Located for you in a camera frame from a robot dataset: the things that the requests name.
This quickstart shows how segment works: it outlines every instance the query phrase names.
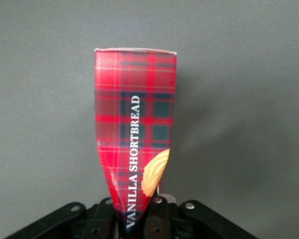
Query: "black plastic mount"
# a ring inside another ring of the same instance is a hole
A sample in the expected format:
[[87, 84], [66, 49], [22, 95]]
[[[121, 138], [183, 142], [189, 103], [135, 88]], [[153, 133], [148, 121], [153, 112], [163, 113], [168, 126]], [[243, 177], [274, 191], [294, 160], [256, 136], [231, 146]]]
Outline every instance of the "black plastic mount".
[[[143, 239], [257, 239], [198, 201], [177, 206], [156, 196], [144, 215]], [[118, 239], [112, 200], [90, 209], [70, 203], [6, 239]]]

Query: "gray background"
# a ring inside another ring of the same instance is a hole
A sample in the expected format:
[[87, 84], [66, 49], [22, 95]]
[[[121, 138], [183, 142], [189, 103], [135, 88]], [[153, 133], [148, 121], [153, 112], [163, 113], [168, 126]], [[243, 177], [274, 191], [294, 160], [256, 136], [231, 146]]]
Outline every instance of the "gray background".
[[0, 238], [108, 196], [95, 47], [178, 52], [164, 192], [299, 239], [299, 0], [1, 0]]

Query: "red plaid box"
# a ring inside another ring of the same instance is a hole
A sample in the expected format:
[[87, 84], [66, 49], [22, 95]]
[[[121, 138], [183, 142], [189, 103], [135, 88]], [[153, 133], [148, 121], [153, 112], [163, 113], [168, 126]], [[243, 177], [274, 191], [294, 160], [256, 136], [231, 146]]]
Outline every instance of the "red plaid box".
[[170, 147], [176, 54], [95, 49], [95, 123], [99, 159], [126, 238], [150, 201], [144, 167]]

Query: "metal screw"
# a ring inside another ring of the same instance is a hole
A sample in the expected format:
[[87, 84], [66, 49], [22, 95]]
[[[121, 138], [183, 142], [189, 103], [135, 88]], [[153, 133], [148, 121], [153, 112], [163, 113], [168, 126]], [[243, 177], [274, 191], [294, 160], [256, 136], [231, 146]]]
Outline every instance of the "metal screw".
[[109, 205], [109, 204], [112, 204], [112, 203], [113, 203], [113, 200], [112, 200], [112, 199], [109, 199], [109, 200], [106, 200], [106, 201], [105, 201], [105, 204], [106, 204], [106, 205]]
[[195, 208], [195, 205], [194, 205], [194, 204], [192, 204], [192, 203], [186, 203], [186, 204], [185, 204], [185, 207], [186, 207], [187, 209], [190, 209], [190, 210], [192, 210], [192, 209], [194, 209], [194, 208]]
[[72, 212], [75, 212], [75, 211], [77, 211], [77, 210], [79, 210], [80, 209], [80, 206], [74, 206], [73, 208], [71, 208], [71, 211]]
[[161, 203], [162, 201], [163, 201], [163, 199], [161, 197], [154, 198], [155, 203]]

